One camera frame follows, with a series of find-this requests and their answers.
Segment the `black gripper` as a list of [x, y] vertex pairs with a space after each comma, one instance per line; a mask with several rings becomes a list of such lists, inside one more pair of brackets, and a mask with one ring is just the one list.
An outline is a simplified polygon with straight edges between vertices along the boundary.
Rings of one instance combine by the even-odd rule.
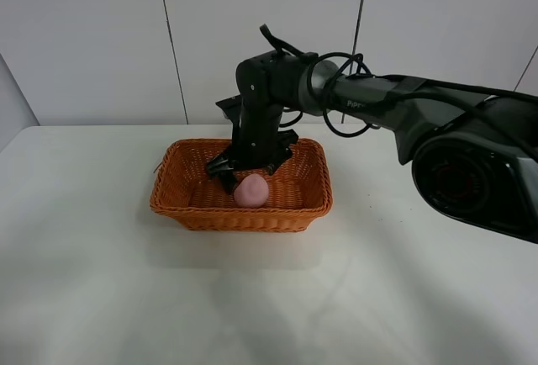
[[292, 157], [291, 146], [298, 142], [298, 135], [294, 130], [280, 130], [282, 106], [248, 108], [240, 95], [216, 105], [232, 123], [232, 139], [206, 164], [206, 172], [218, 177], [227, 194], [232, 194], [238, 185], [234, 172], [260, 169], [271, 176]]

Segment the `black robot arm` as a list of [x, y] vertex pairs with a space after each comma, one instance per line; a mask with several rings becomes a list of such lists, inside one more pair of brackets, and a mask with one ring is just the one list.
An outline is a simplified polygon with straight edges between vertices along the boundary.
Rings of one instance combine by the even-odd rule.
[[361, 55], [273, 50], [241, 62], [237, 96], [219, 103], [231, 145], [206, 170], [225, 189], [235, 173], [274, 173], [298, 137], [285, 110], [326, 117], [338, 111], [367, 129], [393, 132], [398, 161], [439, 213], [523, 241], [537, 240], [537, 99], [534, 96], [404, 75], [373, 75]]

